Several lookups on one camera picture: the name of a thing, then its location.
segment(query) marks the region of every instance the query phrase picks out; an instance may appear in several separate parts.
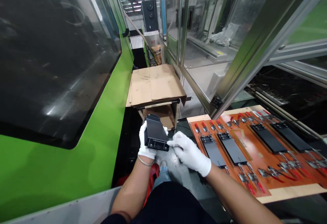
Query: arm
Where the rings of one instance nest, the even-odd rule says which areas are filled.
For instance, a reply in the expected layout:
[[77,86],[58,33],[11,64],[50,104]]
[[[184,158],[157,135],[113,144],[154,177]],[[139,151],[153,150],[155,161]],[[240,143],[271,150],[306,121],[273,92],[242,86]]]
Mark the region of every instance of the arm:
[[[148,149],[144,145],[144,131],[146,127],[147,124],[145,121],[139,133],[141,146],[138,155],[144,163],[153,164],[157,150]],[[150,171],[151,166],[143,164],[139,158],[136,159],[131,174],[119,190],[113,202],[110,214],[121,214],[129,223],[141,211],[149,185]]]
[[215,166],[186,135],[177,132],[167,142],[175,154],[190,169],[207,179],[226,210],[240,224],[282,223],[263,204],[254,198],[238,182]]
[[245,190],[237,181],[213,163],[206,177],[233,219],[240,224],[282,223],[270,210]]

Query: bracelet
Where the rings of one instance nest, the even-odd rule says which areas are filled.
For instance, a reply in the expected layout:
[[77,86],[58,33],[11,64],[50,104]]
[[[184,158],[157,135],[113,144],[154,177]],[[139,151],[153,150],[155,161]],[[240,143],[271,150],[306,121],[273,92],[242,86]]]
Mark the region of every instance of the bracelet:
[[140,158],[140,155],[137,155],[137,158],[141,161],[142,164],[146,165],[146,166],[152,166],[154,163],[152,164],[147,164],[145,163],[141,158]]

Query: hand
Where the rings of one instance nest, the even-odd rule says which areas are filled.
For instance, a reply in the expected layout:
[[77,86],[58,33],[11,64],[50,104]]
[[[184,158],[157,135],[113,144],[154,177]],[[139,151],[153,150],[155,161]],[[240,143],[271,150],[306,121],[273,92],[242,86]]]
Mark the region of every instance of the hand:
[[203,177],[209,174],[211,170],[211,160],[182,132],[177,132],[173,136],[173,140],[168,141],[167,144],[173,147],[177,157],[187,167],[199,172]]
[[[147,127],[147,124],[146,124],[146,121],[144,121],[144,124],[141,126],[140,133],[139,133],[141,146],[140,146],[138,155],[142,155],[142,156],[154,159],[154,157],[157,154],[157,150],[149,149],[147,146],[144,145],[144,131],[145,131],[146,127]],[[163,129],[165,130],[166,135],[168,135],[167,127],[164,127]]]

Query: orange fixture board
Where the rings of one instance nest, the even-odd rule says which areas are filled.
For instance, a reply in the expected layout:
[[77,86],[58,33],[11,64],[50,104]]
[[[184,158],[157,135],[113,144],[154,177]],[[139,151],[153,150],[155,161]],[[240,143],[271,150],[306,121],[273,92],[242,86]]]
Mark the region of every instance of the orange fixture board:
[[[190,127],[200,151],[204,155],[208,156],[204,144],[201,140],[201,135],[197,131],[195,125],[197,124],[203,136],[209,136],[209,133],[204,131],[203,129],[204,123],[207,129],[212,134],[213,138],[215,139],[217,148],[225,160],[230,176],[233,177],[242,186],[244,186],[248,191],[254,191],[253,193],[256,197],[270,196],[271,194],[269,192],[269,189],[300,186],[313,183],[318,183],[323,188],[327,188],[327,170],[323,168],[312,168],[306,162],[306,160],[312,161],[310,155],[306,153],[297,152],[287,141],[285,141],[281,136],[279,136],[279,134],[270,126],[269,122],[271,122],[271,120],[263,122],[257,119],[254,120],[253,123],[259,124],[259,122],[261,122],[262,125],[286,148],[287,151],[293,152],[293,155],[298,160],[297,165],[300,165],[301,167],[292,167],[291,164],[294,165],[295,160],[287,151],[283,153],[284,157],[286,157],[287,160],[281,154],[272,153],[269,147],[252,130],[252,128],[250,127],[251,122],[248,120],[248,118],[244,114],[242,114],[242,116],[243,118],[246,118],[246,122],[243,123],[240,119],[238,125],[235,125],[233,119],[231,121],[231,118],[237,118],[238,114],[224,115],[221,116],[218,120],[214,121],[206,120],[191,122]],[[252,172],[246,162],[242,163],[242,169],[244,170],[244,173],[250,185],[247,182],[241,181],[239,175],[241,175],[242,177],[243,173],[241,171],[240,166],[238,164],[233,163],[226,150],[226,147],[223,145],[223,143],[218,137],[218,132],[226,133],[224,128],[219,129],[219,127],[222,127],[222,125],[226,128],[226,130],[235,140],[237,146],[245,156],[247,162],[250,163],[250,165],[252,166],[259,184],[257,181],[251,181],[251,179],[249,178],[248,173],[251,174]],[[315,152],[311,153],[317,159],[321,158]],[[287,165],[288,168],[286,168],[286,171],[282,169],[283,165]]]

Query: cardboard box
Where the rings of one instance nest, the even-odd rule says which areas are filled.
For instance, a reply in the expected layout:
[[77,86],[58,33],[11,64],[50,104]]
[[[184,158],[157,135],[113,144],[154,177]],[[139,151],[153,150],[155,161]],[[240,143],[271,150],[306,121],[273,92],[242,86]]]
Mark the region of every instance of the cardboard box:
[[185,105],[186,93],[174,67],[163,64],[133,71],[126,107],[143,107],[178,98]]
[[158,115],[162,125],[168,129],[175,127],[175,116],[170,105],[143,109],[143,116],[146,117],[148,114]]

